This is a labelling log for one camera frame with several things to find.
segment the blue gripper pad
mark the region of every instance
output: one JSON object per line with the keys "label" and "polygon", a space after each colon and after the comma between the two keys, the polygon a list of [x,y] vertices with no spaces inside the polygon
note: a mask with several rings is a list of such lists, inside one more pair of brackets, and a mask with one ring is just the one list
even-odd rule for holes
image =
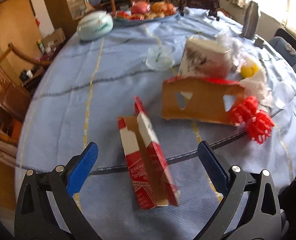
{"label": "blue gripper pad", "polygon": [[72,197],[81,190],[89,172],[98,158],[98,146],[90,142],[80,155],[75,168],[70,171],[67,178],[67,192]]}
{"label": "blue gripper pad", "polygon": [[209,175],[216,191],[225,196],[229,191],[229,176],[216,159],[212,149],[206,141],[199,143],[198,157]]}

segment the blue plate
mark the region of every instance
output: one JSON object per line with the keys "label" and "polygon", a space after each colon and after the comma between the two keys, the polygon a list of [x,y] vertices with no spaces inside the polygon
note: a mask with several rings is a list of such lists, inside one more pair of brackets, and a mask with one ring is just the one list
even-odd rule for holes
{"label": "blue plate", "polygon": [[177,12],[174,15],[165,16],[164,18],[154,18],[154,19],[147,19],[147,20],[128,20],[128,19],[116,19],[113,18],[113,24],[117,26],[134,26],[134,25],[140,25],[144,23],[150,23],[150,22],[167,22],[175,19],[180,15],[179,12]]}

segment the tablecloth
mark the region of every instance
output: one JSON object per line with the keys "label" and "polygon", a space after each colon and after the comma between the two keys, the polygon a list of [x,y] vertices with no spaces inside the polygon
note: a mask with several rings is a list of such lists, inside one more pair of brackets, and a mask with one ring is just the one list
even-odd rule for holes
{"label": "tablecloth", "polygon": [[[245,171],[268,169],[278,192],[290,185],[296,176],[296,74],[267,43],[259,49],[240,38],[242,26],[235,21],[223,15],[216,21],[201,9],[191,12],[169,22],[116,26],[92,42],[80,42],[76,34],[69,40],[47,70],[26,115],[17,155],[17,195],[27,169],[51,171],[65,165],[90,141],[97,143],[99,157],[75,200],[102,239],[193,239],[221,199],[196,157],[201,140],[221,141],[215,152]],[[272,91],[283,80],[295,94],[284,110],[272,109],[276,125],[262,145],[233,126],[161,118],[162,82],[178,71],[187,37],[214,39],[222,29],[240,39],[250,54],[262,57]],[[155,44],[172,47],[173,70],[147,69],[145,56]],[[118,116],[134,114],[135,95],[146,107],[181,191],[179,207],[139,209],[117,125]],[[59,225],[66,228],[51,193],[49,198]],[[246,200],[244,194],[228,230],[237,225]]]}

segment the white container with black print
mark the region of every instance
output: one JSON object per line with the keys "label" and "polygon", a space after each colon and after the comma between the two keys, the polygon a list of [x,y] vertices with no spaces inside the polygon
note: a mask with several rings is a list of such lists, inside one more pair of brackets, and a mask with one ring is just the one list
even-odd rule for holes
{"label": "white container with black print", "polygon": [[186,41],[179,76],[226,78],[231,69],[231,52],[214,42],[190,37]]}

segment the thermos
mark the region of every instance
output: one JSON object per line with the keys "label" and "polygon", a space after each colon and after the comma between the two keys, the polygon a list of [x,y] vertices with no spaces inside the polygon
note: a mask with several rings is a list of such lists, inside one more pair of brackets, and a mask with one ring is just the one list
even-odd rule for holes
{"label": "thermos", "polygon": [[246,15],[244,17],[244,25],[241,32],[242,37],[246,37],[250,40],[254,39],[260,16],[259,5],[251,1],[246,9]]}

